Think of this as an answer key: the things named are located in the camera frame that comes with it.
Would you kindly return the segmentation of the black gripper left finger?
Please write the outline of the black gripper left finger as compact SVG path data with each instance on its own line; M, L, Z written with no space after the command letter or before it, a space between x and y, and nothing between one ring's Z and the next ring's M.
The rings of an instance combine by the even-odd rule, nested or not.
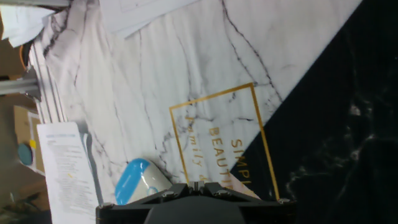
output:
M192 196L196 182L173 184L169 189L126 205L104 203L96 208L96 223L173 223L180 219L181 199Z

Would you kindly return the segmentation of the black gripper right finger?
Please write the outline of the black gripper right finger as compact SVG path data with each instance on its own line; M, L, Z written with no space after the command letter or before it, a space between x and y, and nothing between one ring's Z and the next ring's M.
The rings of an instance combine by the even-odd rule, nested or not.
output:
M200 223L295 223L296 202L283 198L265 201L222 187L216 182L196 183Z

